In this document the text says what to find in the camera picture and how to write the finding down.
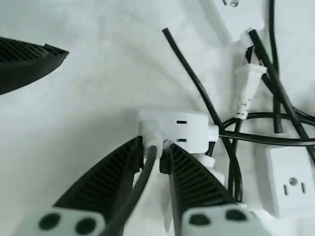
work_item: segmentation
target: black cable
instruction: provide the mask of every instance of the black cable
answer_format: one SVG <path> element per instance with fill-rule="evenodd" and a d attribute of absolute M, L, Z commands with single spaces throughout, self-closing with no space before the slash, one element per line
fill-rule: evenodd
<path fill-rule="evenodd" d="M 272 52 L 272 61 L 273 65 L 280 77 L 279 73 L 279 60 L 278 60 L 278 50 L 276 44 L 276 37 L 275 37 L 275 0 L 269 0 L 269 37 L 270 37 L 270 44 L 271 44 L 271 52 Z M 282 124 L 281 124 L 281 102 L 274 96 L 273 99 L 274 105 L 274 131 L 276 134 L 282 133 Z"/>
<path fill-rule="evenodd" d="M 220 138 L 238 139 L 242 141 L 267 144 L 267 145 L 277 145 L 277 146 L 288 146 L 288 147 L 307 147 L 314 146 L 315 139 L 285 139 L 276 138 L 255 134 L 245 134 L 245 133 L 234 133 L 232 131 L 221 130 Z"/>
<path fill-rule="evenodd" d="M 236 123 L 235 123 L 234 132 L 235 133 L 239 133 L 241 131 L 241 127 L 242 127 L 242 120 L 241 119 L 237 119 Z M 237 150 L 237 145 L 238 145 L 238 140 L 237 139 L 233 139 L 232 147 L 234 149 L 235 154 L 236 154 L 236 150 Z M 227 184 L 227 186 L 228 186 L 227 189 L 231 190 L 230 193 L 233 194 L 234 172 L 233 172 L 233 166 L 232 166 L 231 162 L 229 164 L 229 169 L 228 169 L 228 184 Z"/>
<path fill-rule="evenodd" d="M 184 69 L 186 70 L 186 72 L 189 74 L 190 78 L 192 79 L 192 81 L 196 85 L 203 101 L 206 104 L 206 107 L 208 108 L 208 111 L 209 111 L 215 125 L 217 125 L 219 127 L 219 129 L 224 129 L 224 126 L 223 126 L 223 124 L 222 124 L 222 122 L 221 122 L 221 120 L 220 120 L 220 118 L 219 118 L 205 88 L 203 87 L 200 80 L 198 79 L 198 77 L 196 76 L 196 74 L 194 73 L 194 71 L 192 70 L 192 68 L 190 67 L 190 65 L 186 61 L 186 59 L 184 58 L 183 54 L 181 53 L 181 51 L 177 47 L 170 31 L 168 30 L 168 28 L 165 28 L 162 30 L 162 32 L 164 33 L 165 38 L 167 39 L 169 45 L 173 49 L 178 60 L 181 62 Z M 236 200 L 241 202 L 242 201 L 242 195 L 243 195 L 243 183 L 242 183 L 242 174 L 241 174 L 240 166 L 239 166 L 237 157 L 234 153 L 233 147 L 232 147 L 229 139 L 222 138 L 222 141 L 223 141 L 223 144 L 225 146 L 226 152 L 230 158 L 230 162 L 232 163 L 233 168 L 234 168 L 233 171 L 235 173 L 235 192 L 237 193 L 237 196 L 239 196 L 239 199 L 236 199 Z"/>
<path fill-rule="evenodd" d="M 216 142 L 209 142 L 209 149 L 205 153 L 207 156 L 212 156 L 215 145 L 216 145 Z"/>
<path fill-rule="evenodd" d="M 141 175 L 135 187 L 131 191 L 130 196 L 127 198 L 124 205 L 120 208 L 119 212 L 115 215 L 114 219 L 108 225 L 106 225 L 105 230 L 100 234 L 100 236 L 117 235 L 117 232 L 121 230 L 121 228 L 125 225 L 126 221 L 130 217 L 148 182 L 155 159 L 157 157 L 157 147 L 152 146 L 148 148 L 146 156 L 147 162 L 144 165 Z"/>
<path fill-rule="evenodd" d="M 280 114 L 280 117 L 281 117 L 281 119 L 290 120 L 290 117 L 287 114 Z M 249 113 L 247 116 L 247 119 L 257 119 L 257 118 L 273 118 L 273 113 L 271 113 L 271 112 L 254 112 L 254 113 Z M 238 120 L 237 118 L 231 118 L 231 119 L 225 121 L 223 123 L 223 125 L 225 128 L 230 127 L 231 125 L 235 124 L 237 120 Z M 308 125 L 315 127 L 315 121 L 312 121 L 312 120 L 305 118 L 305 117 L 300 117 L 300 120 L 304 124 L 308 124 Z"/>
<path fill-rule="evenodd" d="M 254 43 L 256 55 L 262 61 L 262 63 L 267 67 L 268 74 L 269 74 L 270 79 L 274 85 L 275 90 L 277 91 L 277 95 L 279 96 L 280 101 L 282 102 L 282 104 L 285 108 L 285 111 L 290 116 L 290 119 L 291 119 L 291 122 L 292 122 L 294 128 L 296 129 L 297 133 L 299 134 L 299 136 L 302 139 L 308 139 L 309 137 L 308 137 L 307 133 L 305 132 L 298 115 L 296 114 L 296 112 L 293 109 L 291 101 L 290 101 L 288 95 L 286 94 L 281 81 L 279 80 L 277 71 L 275 70 L 274 66 L 270 62 L 269 57 L 267 55 L 267 52 L 266 52 L 264 46 L 262 45 L 262 42 L 261 42 L 257 32 L 255 30 L 252 30 L 249 32 L 249 35 L 252 39 L 252 42 Z M 307 150 L 308 150 L 313 162 L 315 163 L 315 148 L 314 147 L 307 147 Z"/>

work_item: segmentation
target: white extension cord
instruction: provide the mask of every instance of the white extension cord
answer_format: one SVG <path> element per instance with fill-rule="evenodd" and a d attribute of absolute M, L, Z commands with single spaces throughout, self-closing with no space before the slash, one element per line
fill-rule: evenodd
<path fill-rule="evenodd" d="M 304 147 L 260 146 L 255 168 L 260 200 L 267 212 L 280 218 L 314 211 L 315 183 Z"/>
<path fill-rule="evenodd" d="M 246 32 L 251 29 L 262 30 L 265 27 L 262 12 L 254 0 L 200 0 L 203 8 L 224 42 L 245 42 L 245 48 L 252 44 L 246 40 Z"/>
<path fill-rule="evenodd" d="M 205 153 L 209 142 L 219 139 L 219 128 L 209 126 L 209 118 L 199 112 L 176 112 L 172 110 L 140 108 L 139 123 L 159 122 L 164 140 L 170 140 L 188 153 Z"/>

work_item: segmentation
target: white power strip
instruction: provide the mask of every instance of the white power strip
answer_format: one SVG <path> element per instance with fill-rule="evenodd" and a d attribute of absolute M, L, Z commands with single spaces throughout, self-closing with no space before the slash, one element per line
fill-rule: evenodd
<path fill-rule="evenodd" d="M 219 128 L 209 126 L 206 114 L 198 112 L 176 112 L 154 108 L 140 108 L 139 123 L 158 121 L 161 124 L 162 135 L 188 153 L 205 153 L 209 142 L 219 139 Z"/>
<path fill-rule="evenodd" d="M 265 27 L 254 0 L 200 0 L 205 12 L 224 42 L 237 42 L 250 29 Z"/>
<path fill-rule="evenodd" d="M 315 209 L 315 186 L 304 147 L 261 146 L 255 160 L 263 207 L 275 217 Z"/>

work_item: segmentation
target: white plug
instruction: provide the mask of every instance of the white plug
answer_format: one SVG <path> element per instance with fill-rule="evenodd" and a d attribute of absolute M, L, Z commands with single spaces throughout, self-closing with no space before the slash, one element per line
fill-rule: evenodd
<path fill-rule="evenodd" d="M 217 34 L 224 42 L 237 42 L 248 30 L 262 30 L 264 18 L 254 0 L 201 0 Z"/>
<path fill-rule="evenodd" d="M 255 96 L 261 76 L 267 68 L 256 64 L 246 64 L 235 71 L 236 91 L 238 96 L 235 118 L 247 119 L 251 99 Z"/>
<path fill-rule="evenodd" d="M 209 126 L 206 114 L 152 108 L 141 108 L 138 111 L 139 123 L 159 121 L 163 139 L 174 142 L 188 153 L 205 153 L 209 148 L 209 142 L 216 142 L 219 139 L 219 128 L 215 125 Z"/>
<path fill-rule="evenodd" d="M 260 199 L 267 212 L 279 218 L 314 210 L 314 179 L 304 147 L 260 146 L 255 167 Z"/>

